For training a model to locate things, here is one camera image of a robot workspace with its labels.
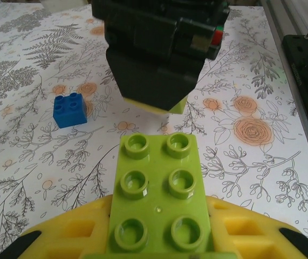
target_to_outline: table surface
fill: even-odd
[[[183,115],[123,101],[90,6],[54,15],[0,4],[0,251],[24,229],[112,194],[120,137],[197,136],[207,195],[308,236],[308,143],[259,7],[234,7]],[[59,129],[56,95],[81,93],[88,123]]]

